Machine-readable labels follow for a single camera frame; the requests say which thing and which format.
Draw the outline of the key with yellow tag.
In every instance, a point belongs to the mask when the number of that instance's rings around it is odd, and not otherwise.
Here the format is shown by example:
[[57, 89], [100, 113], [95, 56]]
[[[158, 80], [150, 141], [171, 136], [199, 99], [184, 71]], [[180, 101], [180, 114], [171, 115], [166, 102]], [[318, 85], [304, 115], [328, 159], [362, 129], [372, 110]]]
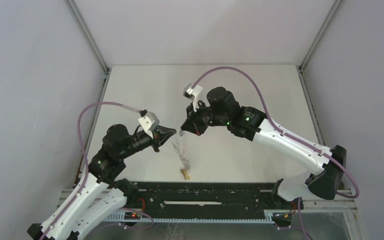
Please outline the key with yellow tag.
[[182, 169], [180, 170], [180, 172], [181, 172], [181, 174], [182, 174], [184, 180], [189, 181], [189, 180], [191, 179], [191, 177], [190, 177], [189, 172], [188, 172], [187, 169], [182, 168]]

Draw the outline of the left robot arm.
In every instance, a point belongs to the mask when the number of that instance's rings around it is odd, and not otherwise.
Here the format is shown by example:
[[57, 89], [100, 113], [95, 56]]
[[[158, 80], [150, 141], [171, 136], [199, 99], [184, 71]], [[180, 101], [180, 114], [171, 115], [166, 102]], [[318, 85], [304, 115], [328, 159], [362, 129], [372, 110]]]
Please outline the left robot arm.
[[83, 240], [116, 209], [136, 206], [137, 186], [126, 178], [116, 180], [126, 168], [124, 160], [148, 147], [159, 152], [176, 132], [157, 125], [150, 135], [144, 130], [129, 134], [123, 124], [111, 126], [79, 184], [47, 220], [33, 223], [27, 234], [33, 240]]

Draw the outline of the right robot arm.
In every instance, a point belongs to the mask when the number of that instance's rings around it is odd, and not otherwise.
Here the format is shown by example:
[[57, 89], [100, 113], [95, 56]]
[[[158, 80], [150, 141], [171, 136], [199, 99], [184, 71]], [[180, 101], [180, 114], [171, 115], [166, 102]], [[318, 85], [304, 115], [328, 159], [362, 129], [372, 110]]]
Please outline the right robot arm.
[[189, 84], [183, 92], [191, 104], [186, 108], [182, 132], [201, 136], [208, 127], [226, 127], [234, 136], [272, 147], [306, 168], [300, 175], [276, 182], [270, 196], [275, 208], [284, 209], [291, 201], [307, 195], [324, 200], [336, 197], [344, 174], [345, 148], [339, 145], [330, 148], [300, 138], [269, 119], [265, 112], [241, 106], [224, 87], [207, 93], [209, 106], [206, 106], [200, 100], [202, 90], [199, 85]]

